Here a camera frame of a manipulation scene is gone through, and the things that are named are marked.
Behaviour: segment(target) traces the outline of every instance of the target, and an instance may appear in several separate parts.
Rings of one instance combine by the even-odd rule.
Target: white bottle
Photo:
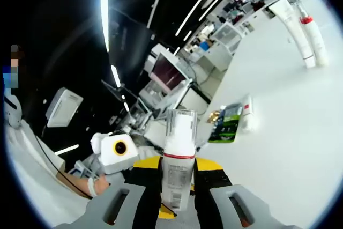
[[[297,45],[306,68],[316,66],[316,59],[312,51],[311,45],[306,38],[304,31],[297,19],[296,13],[288,0],[279,0],[269,6],[269,9],[283,22],[292,35],[295,44]]]
[[[320,67],[325,67],[328,65],[329,61],[327,57],[325,43],[324,43],[322,34],[319,30],[319,27],[316,24],[316,22],[313,20],[313,17],[307,14],[301,2],[297,3],[297,7],[300,12],[300,22],[315,52],[316,63]]]
[[[249,133],[256,130],[256,120],[252,109],[252,98],[248,94],[243,99],[242,130]]]
[[[173,211],[187,208],[195,162],[196,127],[196,112],[168,110],[162,162],[162,203]]]

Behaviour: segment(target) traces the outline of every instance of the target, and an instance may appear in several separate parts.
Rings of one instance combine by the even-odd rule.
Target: human hand
[[[94,183],[94,190],[97,195],[102,194],[109,187],[109,182],[106,180],[105,175],[101,175]]]

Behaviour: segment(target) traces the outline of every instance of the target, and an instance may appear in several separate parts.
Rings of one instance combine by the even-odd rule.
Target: yellow camera lens
[[[126,153],[126,144],[123,141],[116,141],[113,144],[113,152],[118,156],[122,156]]]

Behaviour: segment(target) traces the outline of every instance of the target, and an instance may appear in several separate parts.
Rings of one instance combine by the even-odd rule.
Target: white desk
[[[335,28],[325,33],[331,64],[312,70],[276,17],[243,38],[198,125],[198,138],[207,139],[209,113],[251,93],[259,129],[198,156],[223,166],[276,219],[302,228],[321,215],[343,177],[343,39]]]

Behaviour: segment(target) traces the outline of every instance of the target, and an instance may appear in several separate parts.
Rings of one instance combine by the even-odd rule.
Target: red band
[[[163,153],[163,156],[168,157],[168,158],[176,158],[176,159],[193,159],[195,158],[195,155],[193,156],[177,156],[177,155],[171,155],[167,153]]]
[[[304,18],[300,18],[300,22],[302,24],[309,24],[312,21],[313,21],[312,16],[307,16],[307,17],[304,17]]]

